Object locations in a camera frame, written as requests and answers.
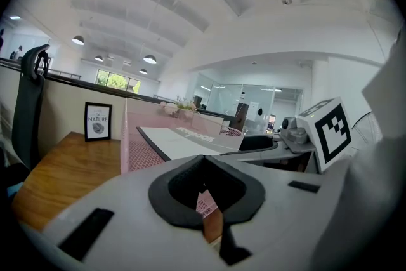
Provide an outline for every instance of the recessed ceiling light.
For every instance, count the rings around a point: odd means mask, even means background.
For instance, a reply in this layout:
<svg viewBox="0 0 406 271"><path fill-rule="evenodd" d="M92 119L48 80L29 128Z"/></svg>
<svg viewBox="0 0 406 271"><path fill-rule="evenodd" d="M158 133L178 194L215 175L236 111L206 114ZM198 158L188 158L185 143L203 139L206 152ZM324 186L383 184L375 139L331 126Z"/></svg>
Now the recessed ceiling light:
<svg viewBox="0 0 406 271"><path fill-rule="evenodd" d="M73 43L76 43L78 45L84 45L84 38L83 36L80 35L76 35L73 39L72 39Z"/></svg>
<svg viewBox="0 0 406 271"><path fill-rule="evenodd" d="M157 59L155 59L155 57L153 55L147 55L144 58L145 62L151 63L152 65L156 65L157 64Z"/></svg>

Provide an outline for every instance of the window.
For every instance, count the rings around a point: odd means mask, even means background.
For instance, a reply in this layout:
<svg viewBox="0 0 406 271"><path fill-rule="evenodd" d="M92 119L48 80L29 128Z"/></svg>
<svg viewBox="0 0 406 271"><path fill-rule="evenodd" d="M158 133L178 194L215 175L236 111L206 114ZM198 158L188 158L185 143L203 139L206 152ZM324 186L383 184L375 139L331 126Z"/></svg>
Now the window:
<svg viewBox="0 0 406 271"><path fill-rule="evenodd" d="M141 81L99 69L95 84L138 94Z"/></svg>

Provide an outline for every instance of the wooden tabletop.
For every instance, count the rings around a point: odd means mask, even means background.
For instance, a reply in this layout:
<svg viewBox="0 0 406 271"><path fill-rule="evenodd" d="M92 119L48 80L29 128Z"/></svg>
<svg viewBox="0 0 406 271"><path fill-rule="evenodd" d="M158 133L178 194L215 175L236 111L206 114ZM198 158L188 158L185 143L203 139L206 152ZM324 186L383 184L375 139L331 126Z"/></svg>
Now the wooden tabletop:
<svg viewBox="0 0 406 271"><path fill-rule="evenodd" d="M68 206L120 173L119 140L85 142L84 135L71 132L31 171L13 200L13 211L18 220L41 231ZM208 242L221 235L219 209L203 223Z"/></svg>

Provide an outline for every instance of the black chair back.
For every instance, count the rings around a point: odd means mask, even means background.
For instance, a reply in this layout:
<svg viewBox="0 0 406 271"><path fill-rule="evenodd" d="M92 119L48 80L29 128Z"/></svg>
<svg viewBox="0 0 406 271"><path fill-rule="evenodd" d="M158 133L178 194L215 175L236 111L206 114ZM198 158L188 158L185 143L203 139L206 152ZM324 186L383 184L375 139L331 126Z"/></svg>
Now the black chair back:
<svg viewBox="0 0 406 271"><path fill-rule="evenodd" d="M22 162L32 170L39 162L38 124L43 102L43 89L48 71L48 44L32 48L21 62L20 84L14 111L12 142ZM44 67L38 71L43 59Z"/></svg>

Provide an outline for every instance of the picture frame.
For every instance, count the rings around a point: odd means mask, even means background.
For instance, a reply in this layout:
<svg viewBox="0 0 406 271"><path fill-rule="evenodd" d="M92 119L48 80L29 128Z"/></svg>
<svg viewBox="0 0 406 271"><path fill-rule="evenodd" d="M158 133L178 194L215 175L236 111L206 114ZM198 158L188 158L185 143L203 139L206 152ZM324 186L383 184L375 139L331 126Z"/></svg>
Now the picture frame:
<svg viewBox="0 0 406 271"><path fill-rule="evenodd" d="M84 106L84 141L111 139L111 104L86 102Z"/></svg>

